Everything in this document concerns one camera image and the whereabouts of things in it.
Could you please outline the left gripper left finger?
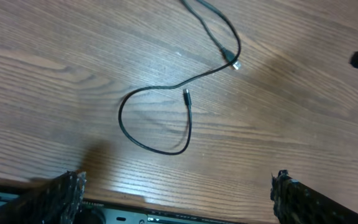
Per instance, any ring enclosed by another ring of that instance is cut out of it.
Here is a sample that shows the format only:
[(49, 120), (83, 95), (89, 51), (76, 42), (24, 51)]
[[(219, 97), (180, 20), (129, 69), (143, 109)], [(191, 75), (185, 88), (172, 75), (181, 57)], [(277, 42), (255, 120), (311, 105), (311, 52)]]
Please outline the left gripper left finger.
[(83, 201), (85, 183), (85, 172), (68, 171), (34, 188), (0, 185), (0, 224), (71, 224)]

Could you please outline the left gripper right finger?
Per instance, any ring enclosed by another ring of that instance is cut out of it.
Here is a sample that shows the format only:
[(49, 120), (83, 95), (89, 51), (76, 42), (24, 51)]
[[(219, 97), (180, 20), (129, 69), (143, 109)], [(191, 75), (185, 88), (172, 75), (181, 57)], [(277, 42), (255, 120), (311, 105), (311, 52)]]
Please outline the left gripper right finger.
[(280, 170), (272, 177), (270, 199), (281, 224), (358, 224), (358, 213)]

